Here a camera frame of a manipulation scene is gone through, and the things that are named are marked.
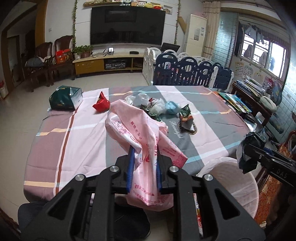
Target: pink plastic bag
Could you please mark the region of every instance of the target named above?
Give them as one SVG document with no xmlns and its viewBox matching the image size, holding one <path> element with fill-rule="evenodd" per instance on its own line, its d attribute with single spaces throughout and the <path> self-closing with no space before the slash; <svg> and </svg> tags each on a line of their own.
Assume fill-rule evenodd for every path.
<svg viewBox="0 0 296 241">
<path fill-rule="evenodd" d="M 160 195 L 156 182 L 157 145 L 162 155 L 181 168 L 187 157 L 167 137 L 165 123 L 151 119 L 143 110 L 117 100 L 110 106 L 105 121 L 108 134 L 128 153 L 135 148 L 133 184 L 127 201 L 130 205 L 154 211 L 173 206 L 173 195 Z"/>
</svg>

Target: gift box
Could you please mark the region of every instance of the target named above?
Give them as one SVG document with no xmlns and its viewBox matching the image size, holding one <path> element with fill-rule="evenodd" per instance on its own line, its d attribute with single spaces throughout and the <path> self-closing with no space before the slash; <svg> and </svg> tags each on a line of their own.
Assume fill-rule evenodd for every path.
<svg viewBox="0 0 296 241">
<path fill-rule="evenodd" d="M 49 103 L 53 110 L 76 110 L 82 103 L 82 90 L 81 88 L 60 86 L 50 96 Z"/>
<path fill-rule="evenodd" d="M 56 62 L 57 64 L 62 64 L 65 62 L 65 56 L 64 56 L 63 50 L 56 52 Z"/>
<path fill-rule="evenodd" d="M 71 49 L 63 50 L 65 62 L 71 60 Z"/>
</svg>

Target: tv stand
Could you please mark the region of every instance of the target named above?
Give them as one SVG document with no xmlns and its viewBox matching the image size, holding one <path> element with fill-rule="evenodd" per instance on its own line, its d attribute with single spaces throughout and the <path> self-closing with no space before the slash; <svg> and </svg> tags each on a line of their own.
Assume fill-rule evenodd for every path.
<svg viewBox="0 0 296 241">
<path fill-rule="evenodd" d="M 108 60 L 112 60 L 112 62 L 124 61 L 125 67 L 122 64 L 115 65 L 112 69 L 106 69 L 105 64 Z M 90 74 L 96 72 L 109 72 L 116 70 L 129 70 L 133 72 L 133 70 L 142 70 L 143 69 L 143 60 L 144 54 L 129 54 L 129 53 L 114 53 L 113 55 L 106 56 L 98 56 L 98 57 L 88 57 L 76 59 L 73 61 L 75 64 L 76 75 L 80 74 Z"/>
</svg>

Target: potted plant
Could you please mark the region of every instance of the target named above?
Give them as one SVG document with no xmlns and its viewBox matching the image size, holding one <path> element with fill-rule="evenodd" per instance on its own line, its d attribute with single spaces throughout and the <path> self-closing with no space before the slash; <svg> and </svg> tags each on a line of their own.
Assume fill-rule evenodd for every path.
<svg viewBox="0 0 296 241">
<path fill-rule="evenodd" d="M 87 58 L 90 56 L 92 49 L 91 45 L 78 46 L 73 49 L 73 53 L 80 55 L 80 58 Z"/>
</svg>

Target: window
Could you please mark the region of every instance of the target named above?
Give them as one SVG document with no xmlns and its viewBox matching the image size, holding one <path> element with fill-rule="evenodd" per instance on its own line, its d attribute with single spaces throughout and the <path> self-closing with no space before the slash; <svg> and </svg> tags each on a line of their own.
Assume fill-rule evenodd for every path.
<svg viewBox="0 0 296 241">
<path fill-rule="evenodd" d="M 264 44 L 262 44 L 262 42 L 256 43 L 254 55 L 253 55 L 253 62 L 265 66 L 267 56 L 268 56 L 268 50 L 269 50 L 269 41 L 264 40 Z"/>
<path fill-rule="evenodd" d="M 250 38 L 248 35 L 244 35 L 244 44 L 242 46 L 242 56 L 251 59 L 252 49 L 253 49 L 254 39 Z"/>
<path fill-rule="evenodd" d="M 261 41 L 256 43 L 254 39 L 245 34 L 241 56 L 282 78 L 286 52 L 286 49 L 276 43 L 267 40 L 264 40 L 264 44 Z"/>
</svg>

